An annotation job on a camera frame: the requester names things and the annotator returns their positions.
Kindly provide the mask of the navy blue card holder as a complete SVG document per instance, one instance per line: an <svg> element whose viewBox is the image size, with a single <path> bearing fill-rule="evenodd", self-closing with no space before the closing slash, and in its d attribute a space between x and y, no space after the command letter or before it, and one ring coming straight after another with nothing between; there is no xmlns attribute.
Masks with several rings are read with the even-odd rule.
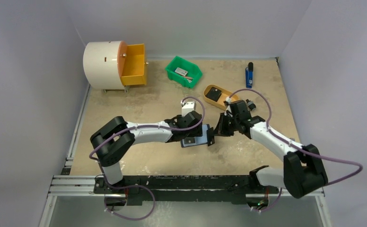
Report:
<svg viewBox="0 0 367 227"><path fill-rule="evenodd" d="M207 144L207 146L211 146L215 143L213 136L214 128L210 127L209 124L205 124L202 126L202 135L197 137L187 137L181 140L181 147L193 147Z"/></svg>

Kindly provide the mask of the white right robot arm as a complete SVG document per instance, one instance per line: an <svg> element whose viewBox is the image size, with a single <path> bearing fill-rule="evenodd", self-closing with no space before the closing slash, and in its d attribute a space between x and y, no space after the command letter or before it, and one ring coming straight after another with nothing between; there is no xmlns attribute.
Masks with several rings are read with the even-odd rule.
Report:
<svg viewBox="0 0 367 227"><path fill-rule="evenodd" d="M250 171L248 185L253 192L273 186L286 189L299 199L327 185L328 177L316 146L294 142L263 118L252 116L244 100L225 102L225 105L226 110L220 114L214 130L216 136L228 137L237 131L265 146L283 162L281 169L261 166Z"/></svg>

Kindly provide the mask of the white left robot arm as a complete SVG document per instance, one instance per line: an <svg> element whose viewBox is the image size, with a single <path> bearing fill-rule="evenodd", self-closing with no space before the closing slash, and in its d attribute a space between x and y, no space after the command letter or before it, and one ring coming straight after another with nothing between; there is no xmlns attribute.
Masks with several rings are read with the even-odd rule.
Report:
<svg viewBox="0 0 367 227"><path fill-rule="evenodd" d="M123 190L120 160L131 146L149 142L180 142L187 137L201 136L202 120L202 115L196 111L150 124L132 123L121 116L114 117L90 137L94 153L107 179L106 188L111 193Z"/></svg>

